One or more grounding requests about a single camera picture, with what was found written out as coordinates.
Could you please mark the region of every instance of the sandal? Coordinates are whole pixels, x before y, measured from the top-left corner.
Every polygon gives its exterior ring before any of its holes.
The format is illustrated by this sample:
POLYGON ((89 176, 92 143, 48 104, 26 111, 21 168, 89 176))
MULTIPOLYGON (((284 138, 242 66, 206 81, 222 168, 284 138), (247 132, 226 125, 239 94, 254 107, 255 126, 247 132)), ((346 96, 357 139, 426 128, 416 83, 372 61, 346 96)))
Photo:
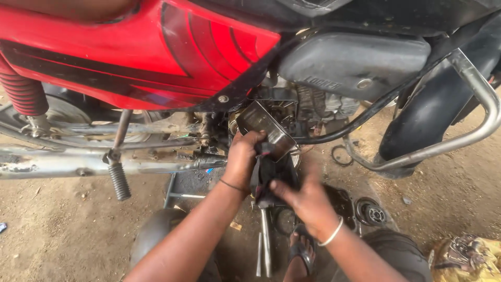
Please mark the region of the sandal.
POLYGON ((291 235, 293 233, 297 233, 299 235, 299 240, 294 243, 289 248, 289 262, 288 265, 291 264, 291 261, 293 258, 296 256, 301 257, 303 260, 305 266, 306 266, 306 271, 308 273, 308 276, 310 276, 313 273, 313 258, 308 254, 308 250, 306 249, 306 246, 301 242, 301 236, 304 236, 306 240, 310 242, 310 246, 313 247, 313 253, 317 252, 317 244, 315 243, 315 239, 313 236, 311 236, 308 231, 306 230, 306 226, 301 223, 298 224, 294 227, 294 230, 292 231, 291 235))

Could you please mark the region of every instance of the hand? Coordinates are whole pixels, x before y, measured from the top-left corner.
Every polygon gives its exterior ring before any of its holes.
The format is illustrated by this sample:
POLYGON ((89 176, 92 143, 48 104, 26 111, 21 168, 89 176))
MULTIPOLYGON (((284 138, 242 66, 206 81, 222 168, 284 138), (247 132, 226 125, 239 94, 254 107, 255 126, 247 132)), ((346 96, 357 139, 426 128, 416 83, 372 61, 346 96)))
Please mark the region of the hand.
POLYGON ((256 165, 256 151, 254 145, 262 142, 266 133, 250 131, 245 136, 237 132, 231 142, 228 152, 228 164, 222 179, 226 183, 249 191, 252 171, 256 165))
POLYGON ((270 189, 287 202, 306 224, 308 232, 320 242, 325 242, 339 225, 339 217, 325 194, 314 168, 309 166, 299 192, 279 180, 270 183, 270 189))

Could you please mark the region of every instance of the dirt ground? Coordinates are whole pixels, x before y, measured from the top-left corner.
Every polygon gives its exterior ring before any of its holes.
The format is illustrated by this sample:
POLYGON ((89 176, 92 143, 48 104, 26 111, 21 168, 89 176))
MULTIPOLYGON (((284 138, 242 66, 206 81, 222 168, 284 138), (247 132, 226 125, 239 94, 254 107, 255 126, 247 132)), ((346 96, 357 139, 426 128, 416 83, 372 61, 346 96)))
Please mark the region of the dirt ground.
MULTIPOLYGON (((383 110, 353 134, 365 156, 376 153, 391 111, 383 110)), ((473 129, 482 118, 478 108, 446 137, 473 129)), ((19 142, 0 135, 0 143, 19 142)), ((424 251, 463 232, 501 239, 501 131, 426 160, 412 177, 396 181, 357 164, 337 166, 329 154, 337 143, 311 152, 325 181, 350 191, 371 185, 400 230, 424 251), (412 203, 405 205, 403 196, 412 203)), ((124 203, 115 200, 109 177, 1 181, 0 222, 9 227, 0 234, 0 281, 119 281, 128 271, 137 228, 162 207, 168 178, 129 176, 133 196, 124 203)))

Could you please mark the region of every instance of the screw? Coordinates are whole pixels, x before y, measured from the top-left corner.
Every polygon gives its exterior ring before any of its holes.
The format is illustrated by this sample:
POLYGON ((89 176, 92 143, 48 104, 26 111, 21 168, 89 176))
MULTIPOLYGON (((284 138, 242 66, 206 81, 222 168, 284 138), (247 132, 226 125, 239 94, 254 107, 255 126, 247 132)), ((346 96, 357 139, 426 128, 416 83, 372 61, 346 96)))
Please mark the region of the screw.
POLYGON ((228 102, 228 101, 229 101, 228 96, 224 96, 224 95, 219 96, 217 99, 218 99, 218 101, 219 101, 219 102, 221 102, 221 103, 226 103, 226 102, 228 102))
POLYGON ((364 78, 357 83, 357 88, 359 89, 367 88, 371 84, 372 84, 372 79, 364 78))

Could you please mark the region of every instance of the red spring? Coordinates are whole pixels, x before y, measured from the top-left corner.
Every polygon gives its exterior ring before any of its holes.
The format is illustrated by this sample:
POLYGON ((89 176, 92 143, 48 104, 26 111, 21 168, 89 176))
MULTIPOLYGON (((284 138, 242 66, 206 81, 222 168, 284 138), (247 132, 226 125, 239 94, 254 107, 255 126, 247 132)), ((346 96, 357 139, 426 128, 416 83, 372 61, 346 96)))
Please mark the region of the red spring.
POLYGON ((0 55, 0 82, 20 114, 37 116, 49 109, 42 83, 17 74, 0 55))

